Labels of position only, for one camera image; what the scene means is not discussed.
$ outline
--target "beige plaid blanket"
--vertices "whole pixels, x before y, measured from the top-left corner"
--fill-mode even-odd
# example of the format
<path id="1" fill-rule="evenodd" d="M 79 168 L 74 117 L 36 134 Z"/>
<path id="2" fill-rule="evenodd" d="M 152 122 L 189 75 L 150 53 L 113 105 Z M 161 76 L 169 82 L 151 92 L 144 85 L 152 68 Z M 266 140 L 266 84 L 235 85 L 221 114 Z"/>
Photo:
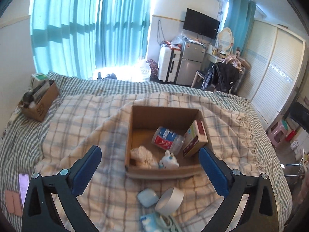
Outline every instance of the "beige plaid blanket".
<path id="1" fill-rule="evenodd" d="M 183 202 L 174 214 L 183 231 L 200 232 L 223 200 L 206 174 L 166 181 L 126 177 L 124 158 L 133 104 L 200 109 L 216 156 L 231 169 L 259 175 L 246 116 L 219 107 L 206 97 L 174 93 L 68 96 L 50 123 L 43 143 L 43 160 L 36 166 L 36 172 L 46 176 L 70 168 L 92 145 L 98 145 L 102 161 L 84 194 L 78 197 L 98 230 L 142 231 L 140 216 L 154 211 L 154 207 L 144 208 L 136 198 L 145 188 L 154 189 L 158 196 L 172 186 L 184 192 Z M 243 196 L 229 229 L 237 225 L 246 199 Z M 57 196 L 54 200 L 65 227 L 73 230 Z"/>

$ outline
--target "wardrobe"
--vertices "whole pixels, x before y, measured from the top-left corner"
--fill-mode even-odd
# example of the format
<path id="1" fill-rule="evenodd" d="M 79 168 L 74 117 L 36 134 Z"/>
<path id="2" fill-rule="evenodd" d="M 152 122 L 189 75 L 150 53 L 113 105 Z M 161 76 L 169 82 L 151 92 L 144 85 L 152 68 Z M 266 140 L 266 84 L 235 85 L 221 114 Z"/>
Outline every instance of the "wardrobe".
<path id="1" fill-rule="evenodd" d="M 254 20 L 244 58 L 251 64 L 239 90 L 254 106 L 264 129 L 292 102 L 308 61 L 306 41 L 294 32 Z"/>

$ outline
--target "blue gripper pad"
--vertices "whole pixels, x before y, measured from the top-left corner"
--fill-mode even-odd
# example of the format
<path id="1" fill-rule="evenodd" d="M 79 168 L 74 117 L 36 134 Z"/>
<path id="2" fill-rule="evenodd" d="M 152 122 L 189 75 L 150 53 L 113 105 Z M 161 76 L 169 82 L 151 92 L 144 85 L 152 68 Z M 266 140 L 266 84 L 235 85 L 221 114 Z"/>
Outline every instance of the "blue gripper pad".
<path id="1" fill-rule="evenodd" d="M 92 151 L 88 151 L 84 158 L 88 156 L 84 162 L 84 164 L 80 167 L 80 169 L 75 174 L 74 178 L 72 179 L 72 194 L 76 197 L 84 193 L 89 181 L 91 180 L 95 170 L 97 169 L 98 165 L 101 162 L 102 158 L 102 151 L 101 148 L 95 146 Z"/>
<path id="2" fill-rule="evenodd" d="M 230 192 L 229 182 L 223 171 L 218 166 L 217 162 L 212 158 L 212 156 L 204 147 L 200 149 L 198 158 L 217 194 L 226 198 Z"/>

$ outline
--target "ceiling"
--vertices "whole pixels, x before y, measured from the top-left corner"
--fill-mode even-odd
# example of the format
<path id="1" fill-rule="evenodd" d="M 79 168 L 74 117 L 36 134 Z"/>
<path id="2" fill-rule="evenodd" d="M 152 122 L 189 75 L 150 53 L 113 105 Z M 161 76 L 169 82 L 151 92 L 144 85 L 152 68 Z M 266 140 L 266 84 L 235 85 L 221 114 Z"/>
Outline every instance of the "ceiling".
<path id="1" fill-rule="evenodd" d="M 287 0 L 253 0 L 257 6 L 267 15 L 265 20 L 274 23 L 285 24 L 292 31 L 305 32 L 301 21 L 297 17 Z"/>

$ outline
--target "television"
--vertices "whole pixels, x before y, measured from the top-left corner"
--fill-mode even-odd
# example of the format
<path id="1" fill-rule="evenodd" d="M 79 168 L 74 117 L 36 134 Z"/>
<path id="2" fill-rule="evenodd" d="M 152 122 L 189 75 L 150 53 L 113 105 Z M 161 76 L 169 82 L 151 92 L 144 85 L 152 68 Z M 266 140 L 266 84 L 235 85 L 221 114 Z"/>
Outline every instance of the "television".
<path id="1" fill-rule="evenodd" d="M 219 25 L 220 21 L 192 9 L 187 9 L 183 29 L 216 39 Z"/>

